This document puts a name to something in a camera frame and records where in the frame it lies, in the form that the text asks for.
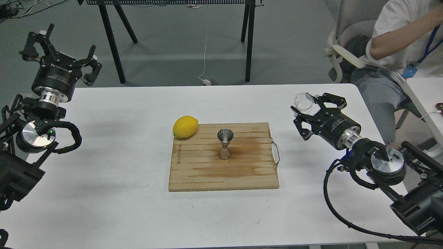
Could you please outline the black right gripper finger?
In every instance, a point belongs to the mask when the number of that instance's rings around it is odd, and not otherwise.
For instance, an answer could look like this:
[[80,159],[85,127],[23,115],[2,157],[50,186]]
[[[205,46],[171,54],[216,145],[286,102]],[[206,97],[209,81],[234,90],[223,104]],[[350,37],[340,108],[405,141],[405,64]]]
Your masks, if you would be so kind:
[[315,95],[314,103],[320,108],[315,112],[315,116],[342,115],[342,109],[347,106],[345,97],[331,93]]
[[312,137],[313,135],[320,136],[319,131],[312,131],[307,128],[303,128],[302,123],[308,123],[312,126],[313,123],[318,123],[318,121],[315,121],[315,115],[320,111],[319,107],[314,108],[313,110],[299,110],[296,106],[292,105],[291,110],[294,112],[294,120],[293,123],[296,126],[296,129],[298,130],[301,137],[307,141]]

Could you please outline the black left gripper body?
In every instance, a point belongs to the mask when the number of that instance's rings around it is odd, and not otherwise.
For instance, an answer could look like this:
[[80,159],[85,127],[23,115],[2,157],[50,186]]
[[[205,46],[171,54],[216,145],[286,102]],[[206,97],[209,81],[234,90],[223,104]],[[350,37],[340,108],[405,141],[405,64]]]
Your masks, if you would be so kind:
[[43,90],[53,89],[61,92],[61,102],[68,102],[72,100],[73,92],[76,87],[76,82],[82,77],[82,66],[69,68],[67,63],[60,60],[60,63],[49,58],[40,58],[40,67],[36,74],[35,80],[31,86],[32,91],[41,95]]

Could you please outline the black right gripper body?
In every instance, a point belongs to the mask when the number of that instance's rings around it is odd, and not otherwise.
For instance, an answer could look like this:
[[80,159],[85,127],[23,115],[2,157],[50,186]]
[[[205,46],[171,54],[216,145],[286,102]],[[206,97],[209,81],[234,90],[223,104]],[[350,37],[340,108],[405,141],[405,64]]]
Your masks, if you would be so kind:
[[321,109],[313,116],[310,124],[314,134],[322,137],[337,150],[346,148],[343,135],[347,130],[356,134],[361,132],[361,125],[344,115],[339,108]]

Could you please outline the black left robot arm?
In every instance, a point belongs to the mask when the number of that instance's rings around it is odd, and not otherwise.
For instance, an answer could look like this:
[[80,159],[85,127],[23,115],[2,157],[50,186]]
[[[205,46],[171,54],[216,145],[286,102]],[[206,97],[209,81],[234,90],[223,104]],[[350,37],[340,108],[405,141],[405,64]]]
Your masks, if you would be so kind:
[[40,168],[52,153],[65,154],[82,143],[79,129],[65,121],[60,103],[71,101],[76,83],[93,85],[102,64],[95,45],[84,59],[59,52],[50,42],[54,24],[39,33],[30,32],[20,52],[24,61],[39,63],[31,89],[36,98],[15,96],[1,109],[0,197],[1,210],[26,197],[45,172]]

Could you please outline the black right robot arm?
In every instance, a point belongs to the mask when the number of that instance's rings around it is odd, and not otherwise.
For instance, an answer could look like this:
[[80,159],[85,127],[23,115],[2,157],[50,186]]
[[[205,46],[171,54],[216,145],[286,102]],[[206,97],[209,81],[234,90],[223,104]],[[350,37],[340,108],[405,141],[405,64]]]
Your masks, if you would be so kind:
[[[320,136],[345,155],[332,162],[323,180],[323,195],[332,214],[342,223],[362,233],[415,244],[442,245],[442,240],[425,233],[442,232],[442,164],[419,148],[404,141],[401,149],[389,148],[360,135],[361,125],[342,113],[344,97],[324,93],[299,93],[293,105],[294,120],[304,140]],[[328,180],[334,169],[348,172],[360,186],[380,189],[391,200],[391,210],[416,236],[373,232],[343,218],[332,206]]]

